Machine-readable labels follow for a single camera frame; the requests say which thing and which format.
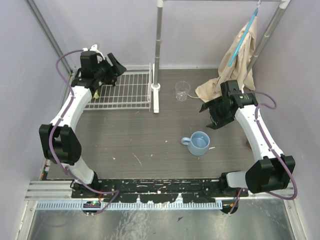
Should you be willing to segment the yellow mug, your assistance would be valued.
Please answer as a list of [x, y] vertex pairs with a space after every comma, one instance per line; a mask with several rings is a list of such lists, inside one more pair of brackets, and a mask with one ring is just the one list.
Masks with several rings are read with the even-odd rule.
[[94, 93], [93, 98], [94, 98], [94, 99], [98, 99], [98, 98], [99, 98], [98, 91], [96, 91], [96, 92]]

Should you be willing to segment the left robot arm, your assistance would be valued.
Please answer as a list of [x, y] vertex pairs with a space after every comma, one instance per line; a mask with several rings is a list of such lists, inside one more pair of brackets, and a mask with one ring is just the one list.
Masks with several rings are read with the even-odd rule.
[[82, 146], [75, 130], [86, 105], [99, 89], [103, 85], [115, 86], [127, 69], [112, 53], [104, 55], [97, 44], [78, 52], [80, 68], [73, 81], [64, 79], [69, 95], [56, 117], [40, 126], [39, 136], [44, 157], [72, 176], [88, 198], [95, 198], [101, 194], [101, 186], [97, 174], [82, 158]]

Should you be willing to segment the clear plastic cup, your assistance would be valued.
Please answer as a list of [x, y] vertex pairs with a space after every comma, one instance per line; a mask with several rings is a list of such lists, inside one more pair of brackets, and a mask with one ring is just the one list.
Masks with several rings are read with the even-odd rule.
[[191, 86], [185, 81], [179, 81], [175, 84], [175, 98], [183, 102], [188, 98]]

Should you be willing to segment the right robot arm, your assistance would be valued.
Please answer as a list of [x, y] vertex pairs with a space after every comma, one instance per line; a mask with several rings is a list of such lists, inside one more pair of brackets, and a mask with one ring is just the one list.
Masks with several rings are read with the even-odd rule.
[[242, 127], [254, 156], [254, 164], [246, 171], [224, 172], [219, 177], [219, 191], [231, 197], [239, 189], [253, 194], [283, 190], [292, 184], [296, 162], [291, 155], [285, 155], [275, 143], [261, 116], [261, 104], [254, 93], [243, 93], [236, 80], [220, 84], [221, 96], [201, 106], [208, 110], [211, 124], [208, 128], [217, 130], [233, 121]]

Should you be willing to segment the blue mug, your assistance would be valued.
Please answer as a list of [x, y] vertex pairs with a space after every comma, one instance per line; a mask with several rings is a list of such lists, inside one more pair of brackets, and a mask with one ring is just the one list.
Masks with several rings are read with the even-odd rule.
[[183, 137], [180, 142], [187, 146], [192, 155], [200, 157], [209, 149], [210, 137], [205, 132], [196, 131], [190, 137]]

